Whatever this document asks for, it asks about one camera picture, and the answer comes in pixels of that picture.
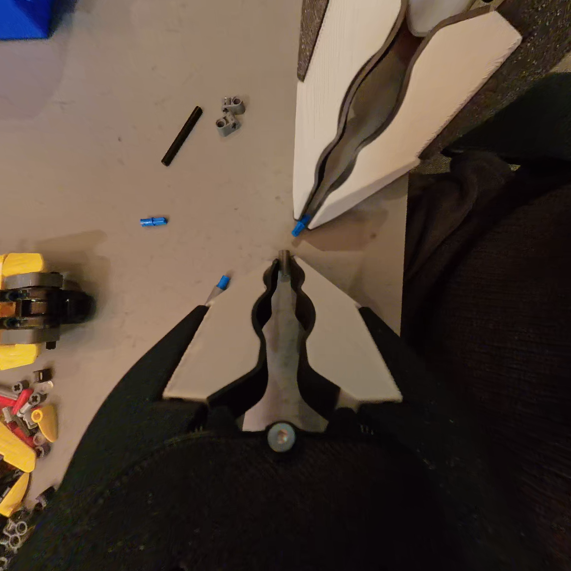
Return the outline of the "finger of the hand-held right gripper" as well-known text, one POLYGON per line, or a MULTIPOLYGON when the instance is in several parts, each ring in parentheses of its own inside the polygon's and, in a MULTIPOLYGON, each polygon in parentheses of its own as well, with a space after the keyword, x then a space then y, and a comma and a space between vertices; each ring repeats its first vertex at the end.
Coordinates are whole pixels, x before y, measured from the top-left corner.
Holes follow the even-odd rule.
POLYGON ((307 213, 307 228, 332 221, 418 166, 422 152, 521 41, 496 10, 468 11, 435 26, 408 64, 395 107, 357 144, 345 173, 307 213))
POLYGON ((320 170, 339 142, 357 88, 388 50, 404 1, 329 1, 303 80, 297 82, 292 200, 310 211, 320 170))

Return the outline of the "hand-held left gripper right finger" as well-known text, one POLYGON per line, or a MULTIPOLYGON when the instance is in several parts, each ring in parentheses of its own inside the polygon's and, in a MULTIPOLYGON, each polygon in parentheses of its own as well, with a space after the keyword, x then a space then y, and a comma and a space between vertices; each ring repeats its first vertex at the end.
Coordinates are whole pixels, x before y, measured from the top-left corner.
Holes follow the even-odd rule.
POLYGON ((327 420, 340 408, 401 403, 363 308, 301 258, 291 257, 289 269, 301 327, 297 386, 305 403, 327 420))

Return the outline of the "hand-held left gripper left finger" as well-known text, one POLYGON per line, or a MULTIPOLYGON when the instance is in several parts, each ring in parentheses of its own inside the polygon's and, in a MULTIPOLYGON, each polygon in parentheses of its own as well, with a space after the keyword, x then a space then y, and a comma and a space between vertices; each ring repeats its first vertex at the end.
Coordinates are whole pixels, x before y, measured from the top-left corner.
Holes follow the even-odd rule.
POLYGON ((263 327, 272 315, 277 260, 231 278, 209 307, 162 397, 201 405, 255 405, 268 384, 263 327))

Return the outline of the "pile of toy building pieces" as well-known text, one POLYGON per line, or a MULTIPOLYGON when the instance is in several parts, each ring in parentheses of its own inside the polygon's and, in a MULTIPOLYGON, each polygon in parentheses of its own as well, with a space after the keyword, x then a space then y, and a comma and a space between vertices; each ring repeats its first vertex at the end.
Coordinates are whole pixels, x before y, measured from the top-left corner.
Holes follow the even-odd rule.
POLYGON ((59 436, 57 411, 47 402, 52 389, 52 368, 1 386, 1 570, 9 568, 56 491, 48 487, 34 503, 27 499, 33 471, 59 436))

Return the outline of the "person's black clothed body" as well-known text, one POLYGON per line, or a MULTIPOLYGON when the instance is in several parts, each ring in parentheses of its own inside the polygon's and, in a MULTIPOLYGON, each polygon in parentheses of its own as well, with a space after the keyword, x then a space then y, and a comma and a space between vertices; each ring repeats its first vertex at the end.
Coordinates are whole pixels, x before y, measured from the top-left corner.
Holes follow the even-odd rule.
POLYGON ((469 412, 512 569, 570 570, 570 71, 410 176, 401 334, 469 412))

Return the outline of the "black toy axle rod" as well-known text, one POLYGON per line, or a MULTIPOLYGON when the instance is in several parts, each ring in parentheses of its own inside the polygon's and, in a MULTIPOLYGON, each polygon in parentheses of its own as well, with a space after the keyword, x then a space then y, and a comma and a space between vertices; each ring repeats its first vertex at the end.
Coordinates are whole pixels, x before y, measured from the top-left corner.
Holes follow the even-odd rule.
POLYGON ((180 151, 182 145, 189 137, 190 133, 193 131, 194 127, 196 126, 197 122, 203 115, 203 109, 200 106, 196 106, 194 110, 191 112, 189 118, 185 121, 184 125, 176 135, 175 139, 169 146, 167 152, 164 154, 163 158, 161 159, 162 165, 165 167, 169 167, 172 161, 175 159, 176 155, 180 151))

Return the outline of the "small yellow toy vehicle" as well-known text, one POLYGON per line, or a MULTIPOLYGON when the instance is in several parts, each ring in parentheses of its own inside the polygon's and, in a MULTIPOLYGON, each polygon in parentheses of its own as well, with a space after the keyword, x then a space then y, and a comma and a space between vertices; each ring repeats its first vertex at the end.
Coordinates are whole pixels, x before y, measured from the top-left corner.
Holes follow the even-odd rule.
POLYGON ((64 331, 87 322, 95 299, 40 253, 1 255, 1 370, 32 365, 64 331))

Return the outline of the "blue storage bin with tag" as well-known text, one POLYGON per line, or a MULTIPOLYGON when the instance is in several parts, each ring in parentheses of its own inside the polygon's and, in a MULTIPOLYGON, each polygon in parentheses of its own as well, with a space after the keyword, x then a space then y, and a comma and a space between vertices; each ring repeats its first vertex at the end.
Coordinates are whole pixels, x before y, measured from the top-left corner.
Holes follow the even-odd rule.
POLYGON ((66 1, 1 1, 1 40, 49 38, 66 5, 66 1))

